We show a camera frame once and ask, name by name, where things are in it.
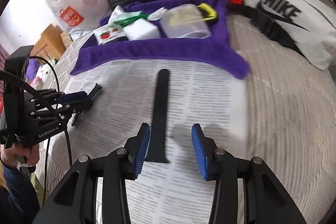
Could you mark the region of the dark blue sleeve forearm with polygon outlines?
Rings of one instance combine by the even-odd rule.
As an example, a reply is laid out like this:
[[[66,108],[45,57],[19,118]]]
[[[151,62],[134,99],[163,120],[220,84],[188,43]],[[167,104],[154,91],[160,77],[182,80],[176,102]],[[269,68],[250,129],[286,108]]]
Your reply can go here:
[[[3,166],[7,189],[1,186],[1,223],[33,223],[40,210],[29,176]]]

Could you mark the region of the person's left hand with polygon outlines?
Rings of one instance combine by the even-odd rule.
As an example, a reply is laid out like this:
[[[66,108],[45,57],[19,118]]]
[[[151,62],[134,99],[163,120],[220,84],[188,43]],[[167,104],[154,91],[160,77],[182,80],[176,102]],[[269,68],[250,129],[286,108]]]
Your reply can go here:
[[[39,145],[34,145],[32,148],[25,148],[17,143],[14,143],[10,148],[1,145],[1,161],[5,166],[15,168],[17,166],[17,156],[25,157],[29,166],[35,166],[39,161]]]

